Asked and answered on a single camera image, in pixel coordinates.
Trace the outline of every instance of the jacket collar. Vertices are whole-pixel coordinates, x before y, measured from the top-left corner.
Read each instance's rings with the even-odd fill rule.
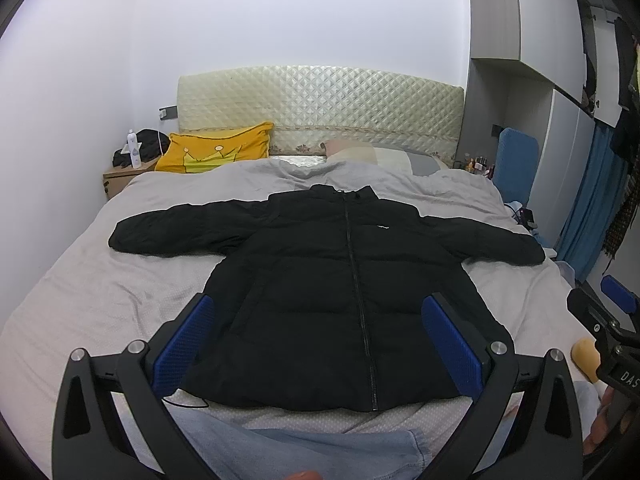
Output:
[[[324,184],[314,184],[310,190],[315,196],[324,198],[326,200],[377,200],[378,196],[375,191],[371,189],[371,186],[365,186],[357,191],[343,191],[337,190],[333,186],[325,186]]]

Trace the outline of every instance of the metal screw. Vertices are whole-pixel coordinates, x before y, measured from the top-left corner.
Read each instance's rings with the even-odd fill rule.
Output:
[[[562,350],[558,349],[558,348],[552,348],[549,351],[549,355],[551,356],[551,358],[554,361],[563,361],[564,360],[564,354],[562,353]]]
[[[145,349],[145,342],[140,341],[140,339],[136,339],[135,341],[132,341],[131,343],[129,343],[129,346],[127,346],[127,350],[129,350],[129,352],[131,352],[132,354],[139,354],[144,349]]]
[[[491,352],[496,355],[502,355],[507,353],[507,345],[505,345],[502,341],[494,341],[491,343]]]
[[[76,348],[73,352],[71,352],[71,360],[79,361],[84,357],[84,354],[86,354],[86,352],[83,348]]]

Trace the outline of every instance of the yellow crown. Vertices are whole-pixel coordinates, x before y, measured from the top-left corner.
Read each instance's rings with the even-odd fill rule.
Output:
[[[240,152],[240,146],[232,149],[226,155],[222,154],[222,151],[215,152],[213,155],[209,155],[201,160],[193,158],[188,152],[184,154],[184,167],[187,173],[204,173],[205,171],[212,170],[236,160],[236,156]]]

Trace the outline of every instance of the headboard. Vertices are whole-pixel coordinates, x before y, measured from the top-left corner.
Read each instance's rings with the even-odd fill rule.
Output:
[[[324,155],[347,138],[438,155],[451,165],[463,89],[430,79],[336,66],[255,66],[182,76],[181,132],[273,121],[271,155]]]

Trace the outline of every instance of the jacket's left sleeve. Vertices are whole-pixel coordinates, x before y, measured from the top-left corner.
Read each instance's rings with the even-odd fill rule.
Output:
[[[268,201],[183,204],[124,219],[109,238],[121,253],[178,256],[231,253],[266,223]]]
[[[545,251],[531,235],[513,233],[469,218],[420,219],[449,253],[465,260],[483,258],[513,265],[538,265]]]

